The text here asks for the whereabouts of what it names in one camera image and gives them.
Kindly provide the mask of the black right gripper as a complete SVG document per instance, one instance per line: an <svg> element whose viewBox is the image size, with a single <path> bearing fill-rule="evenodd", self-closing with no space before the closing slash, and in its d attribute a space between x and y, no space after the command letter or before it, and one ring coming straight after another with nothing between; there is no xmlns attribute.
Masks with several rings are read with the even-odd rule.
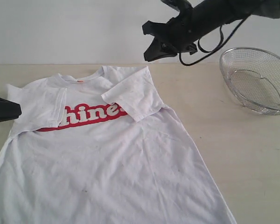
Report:
<svg viewBox="0 0 280 224"><path fill-rule="evenodd" d="M175 18L167 23L147 21L142 25L143 34L154 37L144 52L144 60L153 62L162 58L175 57L178 53L195 54L197 46L184 40L187 29Z"/></svg>

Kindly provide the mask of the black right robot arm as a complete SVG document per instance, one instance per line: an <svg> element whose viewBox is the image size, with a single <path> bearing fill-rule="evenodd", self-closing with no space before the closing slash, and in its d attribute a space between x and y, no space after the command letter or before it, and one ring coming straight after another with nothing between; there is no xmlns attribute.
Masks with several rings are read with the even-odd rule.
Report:
<svg viewBox="0 0 280 224"><path fill-rule="evenodd" d="M202 37L223 25L239 20L239 26L251 15L280 18L280 0L204 0L193 7L187 0L165 0L164 4L179 14L166 23L147 21L142 26L153 41L144 52L144 59L152 62L166 57L190 55L201 51L209 57L227 42L220 33L219 44L211 51L200 45Z"/></svg>

